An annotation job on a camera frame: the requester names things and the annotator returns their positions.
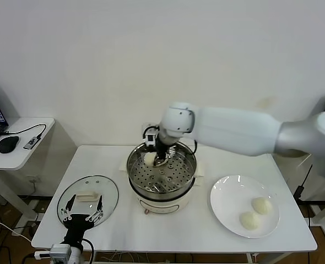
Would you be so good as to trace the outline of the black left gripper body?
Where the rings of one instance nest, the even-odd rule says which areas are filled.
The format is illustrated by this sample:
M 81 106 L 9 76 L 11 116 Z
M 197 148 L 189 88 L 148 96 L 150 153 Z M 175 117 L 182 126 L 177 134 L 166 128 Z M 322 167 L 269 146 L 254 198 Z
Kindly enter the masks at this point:
M 84 233 L 94 228 L 94 222 L 86 220 L 88 214 L 71 214 L 71 218 L 65 218 L 63 225 L 67 229 L 62 244 L 68 244 L 71 247 L 82 247 Z

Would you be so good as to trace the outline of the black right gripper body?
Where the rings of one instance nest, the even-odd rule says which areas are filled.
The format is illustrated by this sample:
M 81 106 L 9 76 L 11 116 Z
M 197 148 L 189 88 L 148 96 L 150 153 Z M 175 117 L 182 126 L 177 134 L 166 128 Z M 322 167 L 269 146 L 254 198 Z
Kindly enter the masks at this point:
M 158 156 L 159 159 L 161 160 L 165 160 L 166 159 L 166 155 L 169 151 L 170 146 L 163 143 L 159 136 L 156 137 L 155 139 L 155 149 L 156 149 L 156 154 Z

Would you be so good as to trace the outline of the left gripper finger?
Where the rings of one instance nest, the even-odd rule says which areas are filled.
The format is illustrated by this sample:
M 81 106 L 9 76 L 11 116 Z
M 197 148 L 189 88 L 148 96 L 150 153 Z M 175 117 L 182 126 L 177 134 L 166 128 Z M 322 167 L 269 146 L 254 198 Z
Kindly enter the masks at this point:
M 61 215 L 63 216 L 63 220 L 67 221 L 67 220 L 71 220 L 71 209 L 74 205 L 75 202 L 75 198 L 76 198 L 76 194 L 74 194 L 66 203 L 65 207 L 61 209 Z
M 91 214 L 89 217 L 86 218 L 89 222 L 97 222 L 103 216 L 103 209 L 102 209 L 102 195 L 99 198 L 97 203 L 96 211 Z

